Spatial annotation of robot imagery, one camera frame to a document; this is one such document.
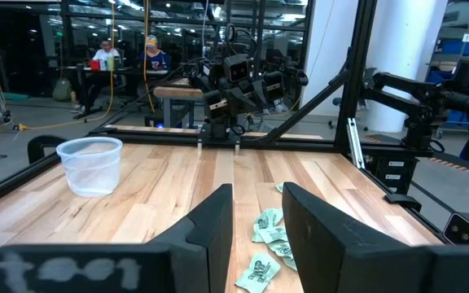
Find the wooden table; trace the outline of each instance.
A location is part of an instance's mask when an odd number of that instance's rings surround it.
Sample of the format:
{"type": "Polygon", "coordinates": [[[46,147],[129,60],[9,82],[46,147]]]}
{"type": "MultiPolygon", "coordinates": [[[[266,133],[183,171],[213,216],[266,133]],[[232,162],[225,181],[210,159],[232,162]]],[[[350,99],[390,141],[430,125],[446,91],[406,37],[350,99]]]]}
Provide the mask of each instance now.
{"type": "MultiPolygon", "coordinates": [[[[187,78],[181,78],[171,83],[172,85],[188,85],[187,78]]],[[[182,88],[176,86],[159,86],[153,94],[162,99],[164,107],[164,127],[171,125],[171,107],[173,100],[186,101],[190,104],[189,125],[192,126],[195,119],[195,101],[202,100],[202,91],[193,88],[182,88]]]]}
{"type": "MultiPolygon", "coordinates": [[[[121,129],[195,132],[193,129],[121,129]]],[[[296,135],[300,138],[320,138],[296,135]]],[[[226,292],[252,256],[267,252],[281,265],[265,292],[302,292],[298,273],[264,243],[252,224],[280,208],[274,187],[293,181],[369,226],[409,245],[440,243],[343,156],[298,151],[125,144],[121,183],[112,195],[87,199],[69,189],[61,165],[0,199],[0,246],[6,243],[145,243],[185,216],[222,183],[234,187],[234,237],[226,292]]]]}

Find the clear plastic cup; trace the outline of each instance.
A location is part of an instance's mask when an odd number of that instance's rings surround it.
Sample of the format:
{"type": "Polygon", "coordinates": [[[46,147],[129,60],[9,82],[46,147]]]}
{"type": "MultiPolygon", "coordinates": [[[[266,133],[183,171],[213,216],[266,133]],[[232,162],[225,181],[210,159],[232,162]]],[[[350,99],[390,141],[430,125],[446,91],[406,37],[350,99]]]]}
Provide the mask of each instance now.
{"type": "Polygon", "coordinates": [[[77,195],[109,195],[121,177],[122,142],[115,138],[79,138],[57,146],[68,185],[77,195]]]}

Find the sign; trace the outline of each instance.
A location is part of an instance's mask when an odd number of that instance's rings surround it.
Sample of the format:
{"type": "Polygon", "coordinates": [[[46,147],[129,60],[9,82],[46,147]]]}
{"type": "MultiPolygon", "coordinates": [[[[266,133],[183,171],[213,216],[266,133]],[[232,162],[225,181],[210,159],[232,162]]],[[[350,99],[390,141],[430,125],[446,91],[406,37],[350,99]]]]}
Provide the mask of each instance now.
{"type": "Polygon", "coordinates": [[[469,42],[469,33],[465,33],[465,34],[462,36],[462,41],[463,41],[463,42],[469,42]]]}

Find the person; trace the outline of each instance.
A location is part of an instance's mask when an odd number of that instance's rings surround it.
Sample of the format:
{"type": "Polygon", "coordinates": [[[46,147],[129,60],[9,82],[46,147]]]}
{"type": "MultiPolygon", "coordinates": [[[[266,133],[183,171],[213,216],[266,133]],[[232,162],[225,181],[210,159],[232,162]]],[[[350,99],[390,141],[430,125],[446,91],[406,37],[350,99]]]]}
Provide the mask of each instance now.
{"type": "Polygon", "coordinates": [[[147,36],[146,51],[141,52],[141,68],[146,58],[146,68],[153,71],[169,70],[171,68],[171,58],[158,47],[159,42],[155,36],[147,36]]]}
{"type": "MultiPolygon", "coordinates": [[[[106,60],[108,61],[108,58],[115,58],[119,57],[120,58],[119,51],[116,50],[115,48],[112,49],[112,42],[109,41],[108,39],[104,39],[101,42],[101,49],[97,50],[95,52],[95,56],[93,60],[106,60]]],[[[86,101],[86,105],[88,107],[93,107],[95,99],[99,96],[100,91],[103,89],[103,87],[110,85],[110,76],[105,75],[105,74],[92,74],[88,78],[86,78],[86,86],[88,89],[90,89],[90,92],[88,93],[88,101],[86,101]]],[[[80,100],[80,95],[77,95],[78,99],[78,104],[75,106],[76,111],[83,112],[85,110],[85,103],[83,103],[80,100]]]]}

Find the floor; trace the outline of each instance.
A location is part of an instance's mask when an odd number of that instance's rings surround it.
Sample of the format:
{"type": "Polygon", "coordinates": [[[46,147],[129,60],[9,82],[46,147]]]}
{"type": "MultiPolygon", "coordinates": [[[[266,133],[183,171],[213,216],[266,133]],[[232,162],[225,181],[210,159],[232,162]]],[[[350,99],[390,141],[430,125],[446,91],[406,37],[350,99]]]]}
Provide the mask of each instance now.
{"type": "MultiPolygon", "coordinates": [[[[74,115],[70,112],[70,103],[57,103],[47,98],[8,101],[7,109],[13,113],[15,124],[23,124],[29,127],[71,122],[74,115]]],[[[114,105],[112,112],[118,109],[119,107],[114,105]]],[[[202,112],[203,110],[199,107],[195,109],[196,123],[202,121],[202,112]]],[[[102,114],[103,112],[95,113],[89,118],[100,117],[102,114]]],[[[119,121],[118,124],[144,125],[143,117],[144,113],[137,112],[136,107],[132,107],[131,113],[119,121]]],[[[288,115],[266,116],[264,118],[264,129],[269,130],[270,127],[278,126],[287,118],[288,115]]],[[[329,129],[327,124],[329,120],[336,121],[336,117],[307,116],[302,122],[295,125],[289,133],[317,134],[324,138],[332,139],[335,135],[335,130],[329,129]]],[[[0,132],[0,155],[8,155],[7,158],[0,159],[0,181],[28,165],[26,146],[30,139],[43,134],[56,135],[68,139],[79,138],[86,135],[91,129],[99,126],[103,121],[77,123],[49,129],[30,129],[23,132],[13,131],[10,127],[6,128],[0,132]]],[[[364,136],[367,134],[373,133],[370,131],[365,133],[361,129],[360,135],[364,136]]],[[[402,133],[386,133],[386,135],[400,138],[402,133]]],[[[441,143],[445,145],[446,152],[458,155],[466,140],[466,133],[445,132],[441,143]]],[[[469,212],[469,173],[446,167],[430,160],[421,159],[415,170],[413,180],[455,210],[469,212]]],[[[448,220],[449,212],[435,204],[414,187],[410,188],[409,195],[414,196],[423,204],[422,213],[424,216],[437,227],[444,227],[448,220]]]]}

